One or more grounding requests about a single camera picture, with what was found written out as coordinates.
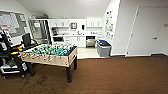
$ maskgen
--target kitchen cabinet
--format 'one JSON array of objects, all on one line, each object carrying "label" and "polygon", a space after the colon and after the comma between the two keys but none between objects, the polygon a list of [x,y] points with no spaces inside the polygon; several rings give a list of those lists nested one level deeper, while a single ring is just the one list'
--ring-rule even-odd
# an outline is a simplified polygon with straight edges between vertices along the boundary
[{"label": "kitchen cabinet", "polygon": [[49,19],[49,25],[50,27],[56,27],[56,19]]},{"label": "kitchen cabinet", "polygon": [[50,19],[50,27],[69,27],[69,19]]},{"label": "kitchen cabinet", "polygon": [[96,40],[101,40],[102,36],[96,36],[95,39]]},{"label": "kitchen cabinet", "polygon": [[71,43],[69,36],[64,37],[64,43]]},{"label": "kitchen cabinet", "polygon": [[102,19],[87,19],[87,27],[102,27]]},{"label": "kitchen cabinet", "polygon": [[68,19],[57,19],[56,27],[69,27],[69,20]]},{"label": "kitchen cabinet", "polygon": [[77,47],[86,47],[86,37],[70,37],[71,43]]}]

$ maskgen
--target gray bin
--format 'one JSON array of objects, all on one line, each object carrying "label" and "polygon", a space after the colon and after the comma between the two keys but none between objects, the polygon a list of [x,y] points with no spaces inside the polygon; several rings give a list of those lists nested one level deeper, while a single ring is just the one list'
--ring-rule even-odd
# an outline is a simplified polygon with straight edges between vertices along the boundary
[{"label": "gray bin", "polygon": [[110,44],[97,44],[97,52],[100,57],[109,57],[111,51],[111,45]]}]

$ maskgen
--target refrigerator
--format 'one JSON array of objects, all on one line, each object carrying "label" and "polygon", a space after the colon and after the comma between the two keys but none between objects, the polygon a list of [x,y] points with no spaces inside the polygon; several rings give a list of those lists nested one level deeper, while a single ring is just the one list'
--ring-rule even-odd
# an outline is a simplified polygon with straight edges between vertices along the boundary
[{"label": "refrigerator", "polygon": [[47,20],[29,20],[32,37],[38,44],[51,44]]}]

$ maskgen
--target upper cabinet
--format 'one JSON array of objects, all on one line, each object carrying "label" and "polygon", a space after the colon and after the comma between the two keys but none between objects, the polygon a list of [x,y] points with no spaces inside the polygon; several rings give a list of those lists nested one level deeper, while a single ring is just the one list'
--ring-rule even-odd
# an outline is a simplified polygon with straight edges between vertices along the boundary
[{"label": "upper cabinet", "polygon": [[69,27],[69,19],[50,19],[51,27]]},{"label": "upper cabinet", "polygon": [[87,27],[102,27],[102,19],[87,19]]},{"label": "upper cabinet", "polygon": [[57,19],[56,27],[69,27],[69,19]]}]

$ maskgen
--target lower cabinet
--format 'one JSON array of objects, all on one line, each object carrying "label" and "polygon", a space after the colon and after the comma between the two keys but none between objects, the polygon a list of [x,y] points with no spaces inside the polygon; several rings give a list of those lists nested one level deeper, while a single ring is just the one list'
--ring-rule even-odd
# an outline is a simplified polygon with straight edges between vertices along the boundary
[{"label": "lower cabinet", "polygon": [[64,43],[71,43],[70,37],[64,37]]},{"label": "lower cabinet", "polygon": [[70,41],[72,44],[75,44],[77,47],[86,47],[86,37],[70,37]]}]

